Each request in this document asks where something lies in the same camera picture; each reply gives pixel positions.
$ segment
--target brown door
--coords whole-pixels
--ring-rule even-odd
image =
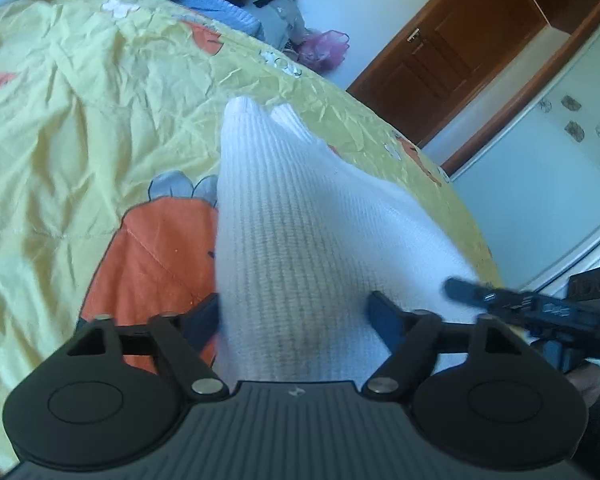
[[[431,0],[349,92],[423,146],[545,25],[533,0]]]

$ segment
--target bed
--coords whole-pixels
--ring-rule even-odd
[[[326,79],[166,0],[17,0],[0,6],[0,420],[10,390],[80,316],[150,314],[130,310],[134,284],[178,308],[213,291],[206,184],[219,170],[222,110],[237,95],[291,103],[344,160],[412,193],[481,280],[499,283],[442,170]],[[202,212],[174,201],[196,194]],[[177,236],[157,240],[165,218]],[[208,259],[195,283],[164,296],[178,248]],[[135,266],[120,276],[124,293],[106,280],[115,257]],[[0,472],[15,462],[0,421]]]

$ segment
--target blue towel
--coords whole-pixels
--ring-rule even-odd
[[[260,21],[246,10],[225,0],[173,0],[175,3],[200,14],[218,20],[225,25],[240,30],[257,40],[264,41],[264,29]]]

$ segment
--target black sleeve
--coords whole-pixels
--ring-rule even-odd
[[[589,408],[589,423],[573,462],[595,479],[600,479],[600,397]]]

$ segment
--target plastic bag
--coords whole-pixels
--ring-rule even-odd
[[[298,46],[298,63],[314,72],[325,73],[336,68],[344,60],[349,49],[349,37],[337,30],[309,34]]]

